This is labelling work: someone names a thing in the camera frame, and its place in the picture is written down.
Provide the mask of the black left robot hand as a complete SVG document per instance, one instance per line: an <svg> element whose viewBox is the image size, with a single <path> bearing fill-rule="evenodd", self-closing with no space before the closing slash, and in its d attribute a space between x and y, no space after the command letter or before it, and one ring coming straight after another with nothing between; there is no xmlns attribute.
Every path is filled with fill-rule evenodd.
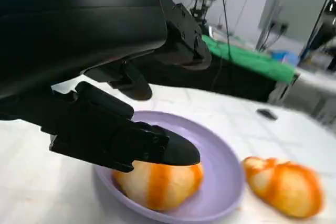
<svg viewBox="0 0 336 224"><path fill-rule="evenodd" d="M99 88L53 90L83 74L147 100L132 64L143 56L191 70L212 59L195 19L172 0L1 0L1 119L38 125L52 152L126 173L134 161L198 164L189 140L134 122L132 106Z"/></svg>

